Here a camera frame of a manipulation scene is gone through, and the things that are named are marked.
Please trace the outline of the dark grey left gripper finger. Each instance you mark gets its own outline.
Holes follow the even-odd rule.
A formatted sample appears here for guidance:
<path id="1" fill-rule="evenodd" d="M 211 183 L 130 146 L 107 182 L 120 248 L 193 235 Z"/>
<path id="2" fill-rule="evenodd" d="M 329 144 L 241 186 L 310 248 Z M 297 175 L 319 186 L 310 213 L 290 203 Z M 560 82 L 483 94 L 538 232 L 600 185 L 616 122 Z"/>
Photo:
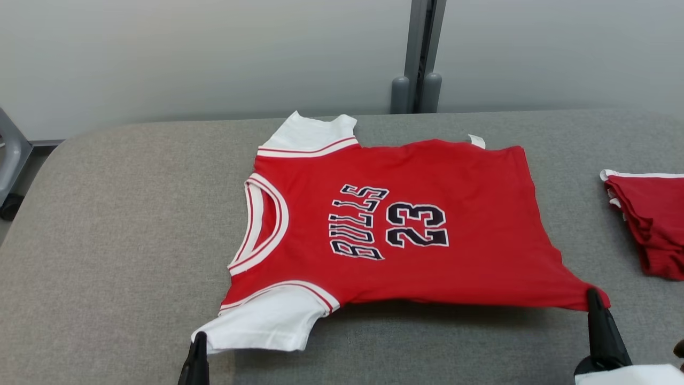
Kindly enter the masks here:
<path id="1" fill-rule="evenodd" d="M 183 363 L 178 385 L 200 385 L 200 336 L 190 344 L 188 355 Z"/>
<path id="2" fill-rule="evenodd" d="M 196 385 L 210 385 L 205 332 L 196 334 Z"/>

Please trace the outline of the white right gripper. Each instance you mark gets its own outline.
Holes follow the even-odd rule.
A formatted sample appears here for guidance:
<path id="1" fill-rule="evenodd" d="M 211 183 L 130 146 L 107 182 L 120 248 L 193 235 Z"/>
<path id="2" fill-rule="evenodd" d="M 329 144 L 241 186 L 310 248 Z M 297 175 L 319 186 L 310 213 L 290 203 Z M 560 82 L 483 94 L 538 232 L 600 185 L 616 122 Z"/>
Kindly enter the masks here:
<path id="1" fill-rule="evenodd" d="M 633 365 L 597 288 L 587 300 L 589 357 L 575 368 L 574 385 L 684 385 L 684 357 L 677 365 Z"/>

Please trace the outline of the red Bulls 23 shorts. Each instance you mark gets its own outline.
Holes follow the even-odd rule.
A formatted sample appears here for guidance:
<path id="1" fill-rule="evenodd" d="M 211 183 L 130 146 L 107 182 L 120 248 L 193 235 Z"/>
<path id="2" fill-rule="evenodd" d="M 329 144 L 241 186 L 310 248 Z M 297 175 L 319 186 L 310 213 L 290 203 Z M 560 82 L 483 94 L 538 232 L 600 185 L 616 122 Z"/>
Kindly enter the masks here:
<path id="1" fill-rule="evenodd" d="M 600 178 L 635 240 L 643 273 L 684 282 L 684 173 L 603 169 Z"/>

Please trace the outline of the red Bulls 23 jersey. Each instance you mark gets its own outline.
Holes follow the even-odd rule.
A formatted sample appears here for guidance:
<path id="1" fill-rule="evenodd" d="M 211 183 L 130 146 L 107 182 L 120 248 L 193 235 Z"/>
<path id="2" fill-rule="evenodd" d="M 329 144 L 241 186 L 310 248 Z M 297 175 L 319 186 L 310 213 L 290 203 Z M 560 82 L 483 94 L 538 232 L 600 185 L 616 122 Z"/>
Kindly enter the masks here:
<path id="1" fill-rule="evenodd" d="M 346 304 L 589 309 L 542 225 L 525 151 L 439 139 L 363 147 L 356 119 L 298 112 L 256 152 L 247 229 L 207 353 L 298 351 Z"/>

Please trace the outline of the grey cylindrical partition foot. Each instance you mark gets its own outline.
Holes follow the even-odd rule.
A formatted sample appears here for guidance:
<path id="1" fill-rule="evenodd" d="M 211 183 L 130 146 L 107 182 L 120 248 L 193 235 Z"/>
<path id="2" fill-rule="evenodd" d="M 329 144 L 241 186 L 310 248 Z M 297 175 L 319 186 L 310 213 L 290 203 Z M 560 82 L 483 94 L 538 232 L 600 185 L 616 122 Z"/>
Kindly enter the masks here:
<path id="1" fill-rule="evenodd" d="M 409 97 L 410 79 L 407 76 L 397 76 L 391 82 L 390 114 L 410 113 Z"/>
<path id="2" fill-rule="evenodd" d="M 442 76 L 431 72 L 423 78 L 420 113 L 437 113 Z"/>

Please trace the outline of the grey metal partition post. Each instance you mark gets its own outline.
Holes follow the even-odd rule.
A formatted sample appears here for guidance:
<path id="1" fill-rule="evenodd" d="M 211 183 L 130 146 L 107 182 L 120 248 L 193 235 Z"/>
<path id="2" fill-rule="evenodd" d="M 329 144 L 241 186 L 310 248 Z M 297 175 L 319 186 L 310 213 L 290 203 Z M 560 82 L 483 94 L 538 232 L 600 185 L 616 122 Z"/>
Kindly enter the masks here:
<path id="1" fill-rule="evenodd" d="M 412 0 L 402 76 L 410 79 L 410 113 L 419 113 L 423 78 L 435 71 L 447 0 Z"/>

